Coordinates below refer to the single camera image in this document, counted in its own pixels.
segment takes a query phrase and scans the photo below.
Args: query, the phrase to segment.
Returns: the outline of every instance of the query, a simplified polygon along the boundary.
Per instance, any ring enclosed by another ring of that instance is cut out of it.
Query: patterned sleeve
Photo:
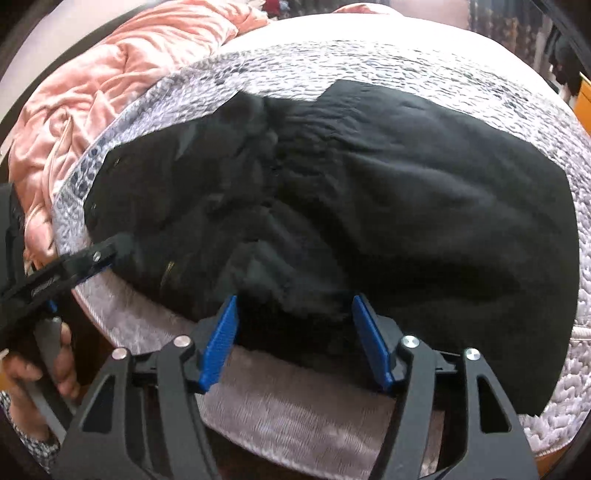
[[[0,391],[0,407],[3,409],[6,418],[12,424],[14,430],[21,439],[23,445],[27,448],[33,458],[41,465],[48,473],[55,462],[57,453],[60,450],[60,444],[56,439],[50,439],[48,442],[39,442],[29,438],[12,421],[10,416],[10,396],[3,391]]]

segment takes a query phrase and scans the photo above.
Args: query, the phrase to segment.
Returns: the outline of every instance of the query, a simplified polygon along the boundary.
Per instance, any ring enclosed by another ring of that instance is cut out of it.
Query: silver bolt
[[[475,348],[467,348],[466,349],[466,358],[468,360],[479,360],[481,357],[480,352]]]
[[[187,335],[180,335],[174,339],[173,343],[174,346],[185,348],[186,346],[191,345],[191,339]]]
[[[406,348],[416,348],[416,347],[418,347],[418,344],[419,343],[421,343],[421,342],[415,336],[405,335],[405,336],[402,337],[402,344]]]
[[[116,348],[115,350],[113,350],[111,356],[115,360],[123,360],[127,356],[127,350],[123,347]]]

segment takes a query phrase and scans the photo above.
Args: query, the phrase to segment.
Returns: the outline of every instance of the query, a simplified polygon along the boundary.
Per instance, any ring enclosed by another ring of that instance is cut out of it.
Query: bed
[[[534,144],[567,173],[580,237],[577,317],[552,399],[539,417],[520,418],[536,456],[560,450],[591,408],[591,140],[539,75],[485,37],[399,15],[329,14],[282,20],[236,38],[158,81],[74,162],[53,196],[57,251],[89,244],[83,201],[114,146],[210,113],[238,89],[314,99],[340,78],[399,88],[480,118]],[[113,345],[133,353],[158,349],[192,328],[109,271],[74,296]],[[333,408],[343,395],[350,402]],[[198,401],[204,422],[230,441],[282,466],[334,479],[368,477],[393,408],[389,398],[241,348],[220,384]],[[439,448],[441,417],[434,419],[424,472],[432,471]]]

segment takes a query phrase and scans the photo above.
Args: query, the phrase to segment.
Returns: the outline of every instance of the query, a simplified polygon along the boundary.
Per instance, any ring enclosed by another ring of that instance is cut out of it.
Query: black jacket
[[[532,145],[394,89],[338,81],[315,102],[238,93],[110,152],[85,203],[115,266],[190,319],[238,293],[240,341],[323,352],[365,293],[431,347],[479,348],[538,414],[577,306],[564,172]]]

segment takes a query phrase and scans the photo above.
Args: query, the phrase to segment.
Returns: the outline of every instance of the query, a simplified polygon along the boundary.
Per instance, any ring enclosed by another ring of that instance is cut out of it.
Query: pink blanket
[[[25,259],[39,266],[57,255],[53,193],[127,105],[162,77],[268,22],[244,3],[174,0],[141,12],[48,77],[18,118],[8,159],[26,215]]]

